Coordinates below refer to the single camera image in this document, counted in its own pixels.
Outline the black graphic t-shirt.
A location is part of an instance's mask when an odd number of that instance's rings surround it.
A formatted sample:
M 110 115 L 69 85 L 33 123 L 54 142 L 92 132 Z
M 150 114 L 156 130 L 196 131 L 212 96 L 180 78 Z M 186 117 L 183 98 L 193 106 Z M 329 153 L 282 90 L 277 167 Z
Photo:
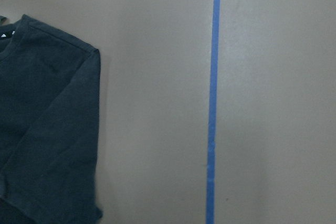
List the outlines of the black graphic t-shirt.
M 97 223 L 100 53 L 23 15 L 1 27 L 1 223 Z

